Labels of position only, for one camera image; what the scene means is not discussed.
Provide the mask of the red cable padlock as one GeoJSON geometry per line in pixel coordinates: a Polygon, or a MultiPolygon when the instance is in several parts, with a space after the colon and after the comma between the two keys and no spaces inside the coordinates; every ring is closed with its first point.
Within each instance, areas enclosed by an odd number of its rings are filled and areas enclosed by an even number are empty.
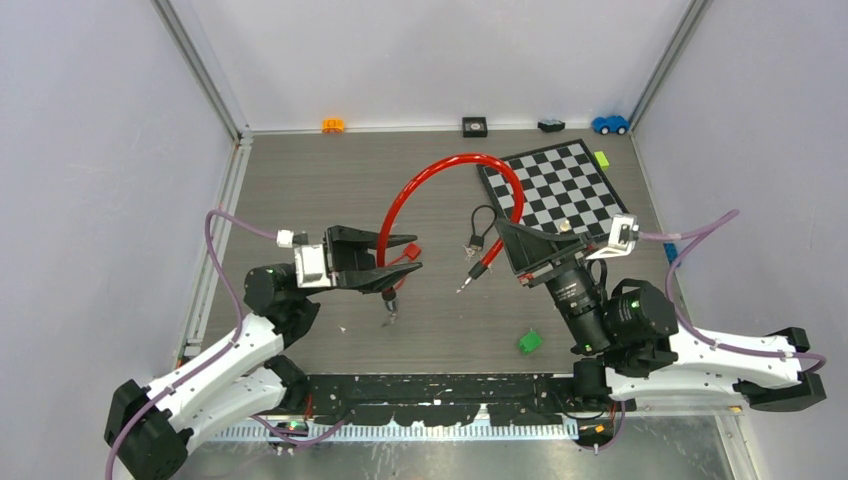
{"type": "Polygon", "coordinates": [[[388,263],[389,266],[394,265],[402,265],[414,263],[417,261],[418,257],[421,255],[421,248],[416,243],[409,243],[405,246],[401,255],[391,262],[388,263]]]}

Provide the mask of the black cable padlock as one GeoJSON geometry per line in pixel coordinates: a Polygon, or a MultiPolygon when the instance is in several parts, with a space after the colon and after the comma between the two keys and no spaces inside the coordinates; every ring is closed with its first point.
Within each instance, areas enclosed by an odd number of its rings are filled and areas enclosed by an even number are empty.
{"type": "Polygon", "coordinates": [[[471,226],[471,235],[468,241],[468,248],[475,251],[480,251],[485,245],[485,238],[488,233],[494,228],[496,220],[498,219],[498,213],[496,209],[491,205],[479,205],[472,210],[470,216],[470,226],[471,226]],[[492,221],[489,225],[482,230],[481,233],[477,231],[476,228],[476,215],[481,210],[488,210],[492,213],[492,221]]]}

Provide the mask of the small silver keys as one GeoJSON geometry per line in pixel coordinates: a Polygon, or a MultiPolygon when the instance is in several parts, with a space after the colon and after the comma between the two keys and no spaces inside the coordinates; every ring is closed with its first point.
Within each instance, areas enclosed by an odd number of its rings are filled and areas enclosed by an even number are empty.
{"type": "Polygon", "coordinates": [[[482,248],[480,246],[465,245],[463,249],[466,261],[472,261],[481,256],[482,248]]]}

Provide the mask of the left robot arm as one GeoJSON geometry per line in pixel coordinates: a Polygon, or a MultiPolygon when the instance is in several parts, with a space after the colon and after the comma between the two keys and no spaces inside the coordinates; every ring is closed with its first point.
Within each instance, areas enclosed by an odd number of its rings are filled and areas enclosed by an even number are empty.
{"type": "Polygon", "coordinates": [[[312,328],[313,296],[332,290],[384,294],[420,263],[380,266],[377,232],[335,225],[321,241],[304,232],[248,231],[293,253],[290,263],[260,266],[244,280],[232,332],[146,385],[128,380],[113,393],[104,440],[104,476],[122,465],[134,479],[169,479],[212,434],[277,408],[298,412],[306,376],[284,354],[312,328]]]}

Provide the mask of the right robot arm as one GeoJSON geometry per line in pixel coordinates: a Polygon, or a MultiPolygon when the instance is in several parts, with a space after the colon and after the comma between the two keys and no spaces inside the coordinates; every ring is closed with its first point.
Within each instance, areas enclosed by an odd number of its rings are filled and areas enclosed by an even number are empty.
{"type": "Polygon", "coordinates": [[[741,398],[752,409],[798,412],[826,399],[813,356],[796,327],[748,337],[685,325],[670,295],[646,280],[608,289],[594,265],[632,252],[635,216],[616,214],[605,245],[585,233],[545,233],[501,219],[496,229],[519,283],[543,286],[580,356],[571,397],[584,410],[638,397],[741,398]]]}

